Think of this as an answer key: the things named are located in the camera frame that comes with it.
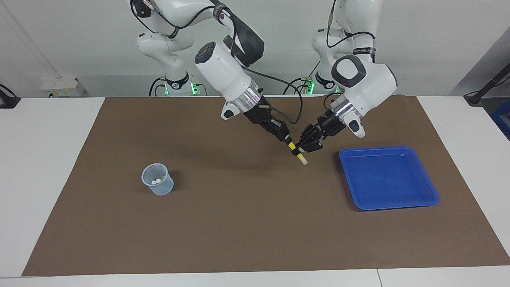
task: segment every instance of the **plastic tray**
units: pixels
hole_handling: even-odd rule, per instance
[[[352,198],[362,210],[431,206],[439,203],[410,147],[346,149],[340,152]]]

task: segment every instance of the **clear plastic cup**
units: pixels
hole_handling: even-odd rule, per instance
[[[152,184],[152,181],[157,179],[161,179],[161,182]],[[146,167],[142,173],[142,182],[159,196],[167,195],[173,189],[173,179],[168,174],[166,166],[161,163],[153,163]]]

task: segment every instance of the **silver connector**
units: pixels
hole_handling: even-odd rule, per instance
[[[331,109],[343,124],[346,124],[344,116],[351,112],[354,112],[359,118],[363,118],[360,112],[358,112],[358,110],[344,95],[341,95],[338,99],[331,103]]]
[[[244,93],[237,99],[229,102],[236,106],[242,113],[254,108],[262,98],[262,95],[258,92],[259,86],[252,81],[250,86],[244,91]]]

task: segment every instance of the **black stand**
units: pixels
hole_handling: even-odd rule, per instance
[[[0,90],[0,99],[4,102],[3,104],[0,104],[0,109],[13,109],[21,100],[21,98],[18,97],[8,96],[2,90]]]
[[[510,74],[510,64],[508,64],[501,72],[499,72],[485,87],[483,87],[476,95],[465,95],[464,99],[472,107],[478,107],[481,98],[494,88],[503,78]]]

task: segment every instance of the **brown paper mat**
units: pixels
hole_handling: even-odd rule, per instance
[[[299,101],[270,102],[295,116]],[[323,112],[304,103],[295,138]],[[510,265],[416,98],[390,97],[364,139],[344,130],[308,166],[222,105],[106,99],[23,276]],[[356,208],[338,151],[394,145],[415,149],[438,206]],[[153,162],[175,179],[166,196],[141,182]]]

